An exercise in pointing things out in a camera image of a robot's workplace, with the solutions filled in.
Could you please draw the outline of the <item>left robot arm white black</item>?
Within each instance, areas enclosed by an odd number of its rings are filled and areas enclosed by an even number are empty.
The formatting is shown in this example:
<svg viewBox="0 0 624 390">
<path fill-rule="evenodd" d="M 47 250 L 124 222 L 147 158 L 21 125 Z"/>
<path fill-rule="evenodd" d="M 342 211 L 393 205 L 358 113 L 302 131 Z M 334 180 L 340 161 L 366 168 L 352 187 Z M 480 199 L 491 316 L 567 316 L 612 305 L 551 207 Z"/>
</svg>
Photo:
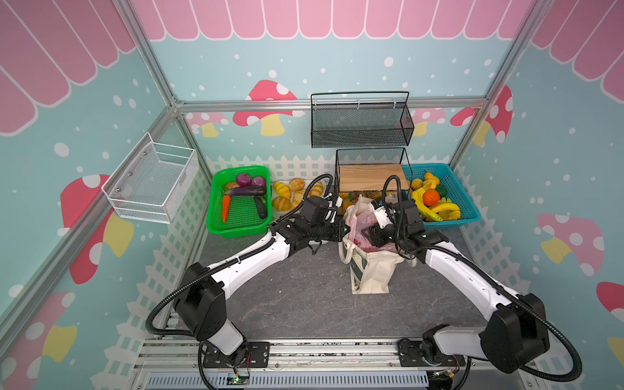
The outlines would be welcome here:
<svg viewBox="0 0 624 390">
<path fill-rule="evenodd" d="M 180 287 L 147 316 L 146 331 L 155 336 L 190 337 L 239 362 L 248 342 L 228 318 L 227 299 L 272 265 L 301 250 L 316 254 L 322 245 L 340 242 L 349 232 L 337 216 L 339 196 L 333 175 L 320 175 L 311 183 L 321 181 L 327 183 L 323 195 L 306 190 L 302 202 L 269 224 L 266 234 L 250 247 L 209 267 L 199 263 L 188 267 Z"/>
</svg>

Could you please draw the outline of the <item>pink plastic grocery bag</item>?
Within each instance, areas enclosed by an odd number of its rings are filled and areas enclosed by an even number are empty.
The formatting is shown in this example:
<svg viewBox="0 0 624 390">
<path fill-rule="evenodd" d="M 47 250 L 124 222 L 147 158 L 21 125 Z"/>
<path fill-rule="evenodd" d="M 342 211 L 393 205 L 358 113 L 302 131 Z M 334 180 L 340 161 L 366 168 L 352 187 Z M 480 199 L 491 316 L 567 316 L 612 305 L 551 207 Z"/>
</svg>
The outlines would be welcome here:
<svg viewBox="0 0 624 390">
<path fill-rule="evenodd" d="M 372 245 L 369 239 L 365 236 L 364 230 L 378 223 L 377 218 L 373 211 L 365 211 L 361 214 L 354 214 L 347 219 L 350 227 L 349 240 L 354 242 L 358 248 L 367 253 L 380 252 L 383 250 L 396 253 L 395 246 L 393 244 L 386 244 L 382 247 L 376 247 Z"/>
</svg>

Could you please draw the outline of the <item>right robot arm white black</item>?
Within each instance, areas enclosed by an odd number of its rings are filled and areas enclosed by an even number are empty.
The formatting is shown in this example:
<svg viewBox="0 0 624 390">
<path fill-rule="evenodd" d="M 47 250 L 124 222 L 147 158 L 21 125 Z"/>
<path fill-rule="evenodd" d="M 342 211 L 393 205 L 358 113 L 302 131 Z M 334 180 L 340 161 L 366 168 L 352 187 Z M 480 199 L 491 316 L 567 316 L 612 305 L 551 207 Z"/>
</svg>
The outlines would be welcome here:
<svg viewBox="0 0 624 390">
<path fill-rule="evenodd" d="M 544 302 L 529 293 L 522 295 L 489 276 L 466 258 L 449 239 L 438 231 L 425 231 L 417 203 L 403 201 L 397 192 L 396 203 L 387 201 L 391 182 L 385 180 L 380 204 L 385 217 L 383 227 L 374 228 L 373 241 L 392 242 L 399 255 L 418 260 L 450 281 L 479 310 L 486 320 L 484 327 L 459 328 L 438 325 L 422 335 L 423 360 L 437 365 L 443 357 L 460 355 L 467 360 L 490 362 L 506 374 L 524 371 L 552 382 L 578 380 L 583 363 L 575 346 L 546 318 Z M 563 374 L 543 372 L 529 367 L 529 362 L 547 353 L 555 337 L 570 355 L 571 368 Z"/>
</svg>

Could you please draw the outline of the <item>canvas tote bag leaf print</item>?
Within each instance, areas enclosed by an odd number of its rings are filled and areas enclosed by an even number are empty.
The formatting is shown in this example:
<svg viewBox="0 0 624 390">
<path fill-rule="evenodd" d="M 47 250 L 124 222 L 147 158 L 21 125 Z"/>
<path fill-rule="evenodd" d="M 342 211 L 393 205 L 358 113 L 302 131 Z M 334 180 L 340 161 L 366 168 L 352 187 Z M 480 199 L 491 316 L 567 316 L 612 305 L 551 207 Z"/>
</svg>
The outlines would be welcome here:
<svg viewBox="0 0 624 390">
<path fill-rule="evenodd" d="M 373 210 L 373 200 L 360 197 L 357 203 L 344 213 L 344 221 L 352 215 Z M 349 266 L 352 294 L 387 294 L 388 284 L 399 263 L 405 259 L 397 252 L 380 251 L 367 253 L 348 238 L 339 243 L 339 256 L 342 263 Z"/>
</svg>

